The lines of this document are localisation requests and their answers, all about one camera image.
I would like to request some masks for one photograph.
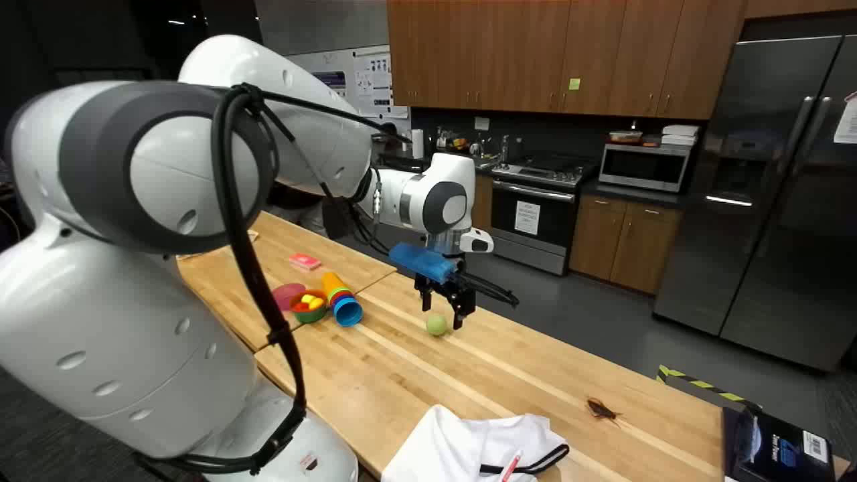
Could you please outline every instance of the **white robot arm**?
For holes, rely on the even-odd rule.
[[[353,113],[314,76],[244,37],[211,37],[180,84],[84,84],[10,120],[17,187],[34,234],[0,254],[0,365],[25,386],[148,457],[240,460],[292,401],[181,287],[171,254],[227,240],[211,171],[223,89],[251,84]],[[231,133],[250,226],[272,179],[351,198],[374,219],[421,231],[444,254],[491,251],[472,231],[475,163],[436,156],[426,171],[374,166],[371,128],[272,105],[292,139],[240,113]],[[271,473],[353,473],[353,455],[309,417]]]

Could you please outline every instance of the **blue object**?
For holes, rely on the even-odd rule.
[[[343,324],[343,328],[353,328],[365,318],[365,307],[351,297],[338,297],[333,303],[333,317]]]
[[[441,258],[433,250],[414,246],[414,243],[397,243],[392,250],[392,262],[400,270],[412,274],[412,277],[424,277],[433,285],[448,285],[450,277],[456,274],[456,266],[448,258]]]
[[[799,467],[799,449],[796,449],[796,445],[789,445],[787,440],[776,440],[776,464],[781,464],[781,467]]]

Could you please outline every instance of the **yellow cup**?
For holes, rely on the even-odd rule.
[[[322,277],[322,291],[325,291],[329,305],[338,297],[351,295],[349,287],[343,285],[343,279],[338,274],[333,274],[333,270]]]

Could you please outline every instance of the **wooden cabinet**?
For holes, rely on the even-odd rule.
[[[389,0],[397,103],[708,119],[745,0]]]
[[[571,270],[655,295],[679,211],[584,196]]]
[[[673,208],[626,203],[610,270],[612,285],[659,291],[678,223],[679,214]]]
[[[389,0],[393,96],[409,108],[548,113],[568,0]]]
[[[476,198],[475,198],[475,226],[491,228],[491,203],[493,203],[493,179],[491,174],[476,174]]]
[[[745,20],[857,10],[854,0],[748,0]]]
[[[709,119],[745,0],[572,0],[563,113]]]
[[[659,113],[679,5],[679,0],[630,0],[623,5],[607,113]]]
[[[584,196],[568,269],[594,279],[610,279],[621,223],[623,200]]]
[[[709,119],[728,54],[741,29],[741,0],[685,0],[679,8],[662,99],[662,119]]]

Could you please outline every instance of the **microwave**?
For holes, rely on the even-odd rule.
[[[596,182],[679,194],[687,163],[690,148],[604,144]]]

